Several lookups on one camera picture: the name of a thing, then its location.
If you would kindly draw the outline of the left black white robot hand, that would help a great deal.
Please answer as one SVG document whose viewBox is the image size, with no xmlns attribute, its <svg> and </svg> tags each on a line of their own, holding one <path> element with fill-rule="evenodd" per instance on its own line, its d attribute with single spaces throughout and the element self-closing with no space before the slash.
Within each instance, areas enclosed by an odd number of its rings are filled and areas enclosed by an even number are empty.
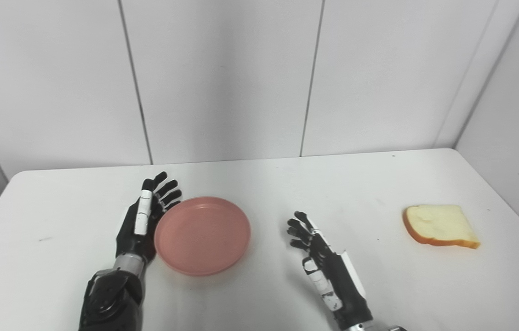
<svg viewBox="0 0 519 331">
<path fill-rule="evenodd" d="M 161 218 L 182 199 L 177 180 L 168 180 L 165 171 L 146 178 L 136 202 L 129 206 L 118 235 L 115 257 L 122 254 L 139 256 L 149 263 L 156 255 L 154 233 Z"/>
</svg>

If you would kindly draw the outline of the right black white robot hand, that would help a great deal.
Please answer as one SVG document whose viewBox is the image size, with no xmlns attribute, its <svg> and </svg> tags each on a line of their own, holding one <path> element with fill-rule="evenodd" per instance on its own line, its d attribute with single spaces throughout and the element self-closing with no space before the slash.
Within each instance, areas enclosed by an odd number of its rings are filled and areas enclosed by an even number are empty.
<svg viewBox="0 0 519 331">
<path fill-rule="evenodd" d="M 303 211 L 287 221 L 290 246 L 305 251 L 302 268 L 342 331 L 374 327 L 365 288 L 346 251 L 337 253 Z"/>
</svg>

